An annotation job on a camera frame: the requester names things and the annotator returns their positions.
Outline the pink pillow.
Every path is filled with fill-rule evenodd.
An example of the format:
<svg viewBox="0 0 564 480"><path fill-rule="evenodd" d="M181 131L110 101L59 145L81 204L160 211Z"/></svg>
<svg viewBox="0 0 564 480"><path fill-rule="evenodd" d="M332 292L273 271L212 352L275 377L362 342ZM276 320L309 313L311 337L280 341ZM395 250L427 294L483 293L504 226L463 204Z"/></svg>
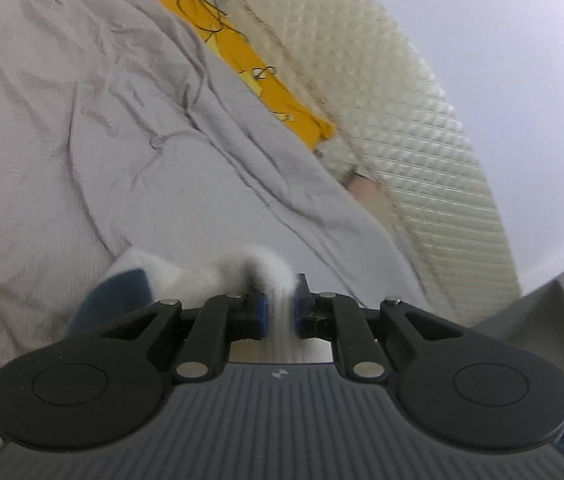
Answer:
<svg viewBox="0 0 564 480"><path fill-rule="evenodd" d="M345 188L371 214L378 214L383 210L384 196L375 181L354 172L348 178Z"/></svg>

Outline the cream quilted headboard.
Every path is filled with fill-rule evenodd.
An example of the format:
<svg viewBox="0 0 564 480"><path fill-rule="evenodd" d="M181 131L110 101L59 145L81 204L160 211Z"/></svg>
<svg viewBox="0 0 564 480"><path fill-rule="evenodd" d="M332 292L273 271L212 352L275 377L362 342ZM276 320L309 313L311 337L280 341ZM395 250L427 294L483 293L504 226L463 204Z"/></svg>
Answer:
<svg viewBox="0 0 564 480"><path fill-rule="evenodd" d="M521 296L484 170L431 67L379 0L222 0L288 90L334 125L319 144L338 180L401 241L439 314L464 325Z"/></svg>

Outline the yellow cloth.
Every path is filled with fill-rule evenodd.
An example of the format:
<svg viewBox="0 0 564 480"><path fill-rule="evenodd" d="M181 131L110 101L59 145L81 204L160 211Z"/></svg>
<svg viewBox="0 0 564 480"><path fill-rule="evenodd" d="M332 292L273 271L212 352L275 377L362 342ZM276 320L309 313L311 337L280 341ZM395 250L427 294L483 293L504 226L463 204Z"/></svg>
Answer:
<svg viewBox="0 0 564 480"><path fill-rule="evenodd" d="M332 139L335 126L311 112L277 78L274 65L265 62L227 14L208 0L158 0L168 11L191 25L206 47L239 76L265 107L314 151Z"/></svg>

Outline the grey bed cover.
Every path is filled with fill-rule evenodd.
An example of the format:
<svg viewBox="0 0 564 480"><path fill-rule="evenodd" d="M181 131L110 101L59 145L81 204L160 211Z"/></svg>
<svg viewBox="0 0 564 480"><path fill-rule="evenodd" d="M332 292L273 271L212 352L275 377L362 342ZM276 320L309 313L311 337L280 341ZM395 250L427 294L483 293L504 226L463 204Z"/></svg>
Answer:
<svg viewBox="0 0 564 480"><path fill-rule="evenodd" d="M155 0L0 0L0 367L129 248L262 246L366 307L430 302L389 235Z"/></svg>

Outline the white blue grey striped sweater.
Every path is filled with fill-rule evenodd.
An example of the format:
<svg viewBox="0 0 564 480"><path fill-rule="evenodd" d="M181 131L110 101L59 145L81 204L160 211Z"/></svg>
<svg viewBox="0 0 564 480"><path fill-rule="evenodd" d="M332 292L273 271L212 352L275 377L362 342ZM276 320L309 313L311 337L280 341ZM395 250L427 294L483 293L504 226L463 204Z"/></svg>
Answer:
<svg viewBox="0 0 564 480"><path fill-rule="evenodd" d="M262 292L270 323L264 340L235 342L231 360L253 363L327 363L331 346L301 339L291 322L298 274L272 250L246 246L193 269L129 248L86 295L67 330L68 337L93 330L158 300L179 300L186 313L220 295Z"/></svg>

